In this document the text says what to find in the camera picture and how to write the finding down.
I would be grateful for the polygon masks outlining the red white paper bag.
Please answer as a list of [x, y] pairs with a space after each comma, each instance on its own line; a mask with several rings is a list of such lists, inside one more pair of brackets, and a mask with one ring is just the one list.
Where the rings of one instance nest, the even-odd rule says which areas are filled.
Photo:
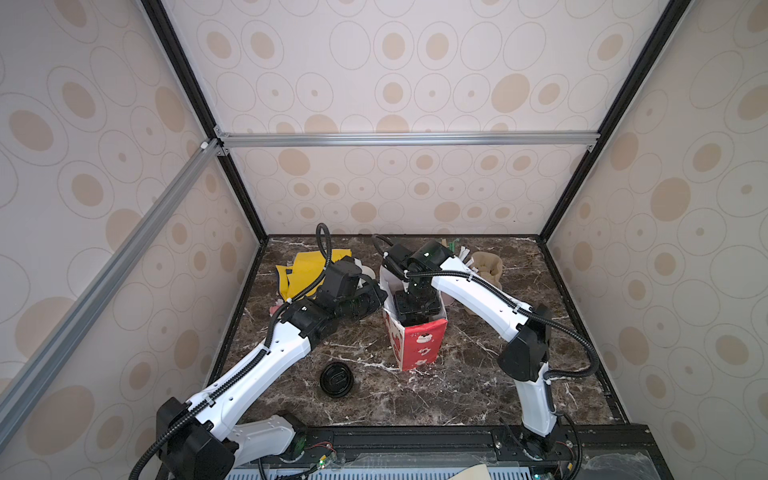
[[434, 363], [447, 328], [440, 294], [433, 290], [423, 297], [414, 296], [384, 267], [379, 269], [379, 284], [387, 293], [383, 317], [399, 370]]

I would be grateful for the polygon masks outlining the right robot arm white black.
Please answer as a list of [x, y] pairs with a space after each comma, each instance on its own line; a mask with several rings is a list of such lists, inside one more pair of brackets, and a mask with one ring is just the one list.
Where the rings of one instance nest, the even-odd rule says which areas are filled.
[[[545, 306], [532, 307], [504, 293], [435, 240], [416, 251], [379, 234], [372, 242], [382, 259], [380, 284], [389, 296], [384, 312], [395, 350], [403, 358], [415, 358], [436, 340], [428, 326], [446, 324], [444, 297], [467, 307], [506, 343], [497, 363], [513, 379], [522, 409], [522, 431], [516, 441], [530, 458], [542, 459], [554, 448], [562, 416], [555, 409], [551, 384], [595, 374], [599, 360], [593, 345], [554, 321]], [[586, 368], [567, 371], [550, 367], [552, 331], [572, 337], [584, 348], [589, 360]]]

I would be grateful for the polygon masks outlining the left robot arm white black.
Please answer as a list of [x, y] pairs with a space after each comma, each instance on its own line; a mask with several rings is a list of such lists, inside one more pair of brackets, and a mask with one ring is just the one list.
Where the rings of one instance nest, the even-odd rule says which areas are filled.
[[222, 377], [186, 402], [166, 401], [156, 415], [157, 438], [129, 476], [140, 478], [157, 458], [176, 479], [224, 479], [231, 470], [291, 449], [300, 425], [274, 415], [241, 424], [248, 408], [293, 364], [309, 355], [343, 321], [377, 310], [386, 293], [353, 258], [333, 260], [327, 225], [315, 230], [323, 264], [318, 277], [272, 314], [266, 337]]

